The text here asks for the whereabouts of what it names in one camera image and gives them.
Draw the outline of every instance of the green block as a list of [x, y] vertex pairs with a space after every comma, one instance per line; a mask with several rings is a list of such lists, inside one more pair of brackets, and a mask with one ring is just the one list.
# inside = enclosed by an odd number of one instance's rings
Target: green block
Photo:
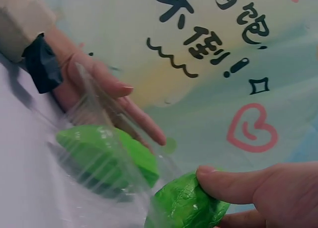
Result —
[[[100, 130], [106, 129], [97, 125], [75, 126], [59, 131], [56, 139], [70, 153], [72, 159], [94, 178], [107, 185], [115, 184], [117, 188], [127, 188], [129, 181], [118, 165], [120, 158], [114, 154], [116, 148], [110, 147], [117, 145], [117, 142], [112, 136], [103, 138]], [[153, 187], [159, 179], [155, 156], [129, 134], [117, 128], [114, 132], [147, 183]]]
[[[230, 204], [206, 194], [195, 173], [188, 173], [166, 184], [153, 197], [171, 228], [212, 228], [226, 214]], [[147, 217], [145, 228], [154, 228]]]

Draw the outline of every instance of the printed backdrop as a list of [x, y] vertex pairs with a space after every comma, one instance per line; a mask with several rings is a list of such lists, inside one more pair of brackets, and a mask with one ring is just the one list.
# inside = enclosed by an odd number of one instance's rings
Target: printed backdrop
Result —
[[50, 5], [79, 47], [135, 87], [133, 100], [166, 132], [164, 149], [186, 172], [318, 159], [317, 2]]

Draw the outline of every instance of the plastic wrap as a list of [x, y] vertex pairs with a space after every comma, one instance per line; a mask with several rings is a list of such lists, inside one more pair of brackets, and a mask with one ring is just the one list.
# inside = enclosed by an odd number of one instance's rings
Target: plastic wrap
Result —
[[154, 227], [169, 227], [150, 197], [178, 177], [173, 163], [153, 153], [112, 121], [125, 121], [147, 137], [119, 105], [78, 65], [86, 94], [50, 136], [61, 176], [55, 178], [65, 227], [139, 228], [146, 216]]

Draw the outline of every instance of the black wristband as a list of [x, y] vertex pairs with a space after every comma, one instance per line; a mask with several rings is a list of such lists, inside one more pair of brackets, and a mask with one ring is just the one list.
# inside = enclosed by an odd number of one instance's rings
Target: black wristband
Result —
[[22, 56], [40, 94], [52, 91], [63, 82], [61, 68], [52, 48], [44, 40], [44, 34], [40, 34]]

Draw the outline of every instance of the fingernail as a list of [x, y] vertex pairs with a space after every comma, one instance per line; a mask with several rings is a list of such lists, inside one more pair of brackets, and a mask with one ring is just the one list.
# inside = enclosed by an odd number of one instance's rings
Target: fingernail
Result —
[[199, 166], [197, 172], [200, 174], [208, 174], [211, 172], [216, 172], [217, 170], [211, 166]]
[[126, 83], [122, 82], [122, 81], [117, 81], [116, 82], [119, 86], [125, 88], [125, 89], [134, 89], [132, 86], [127, 85]]

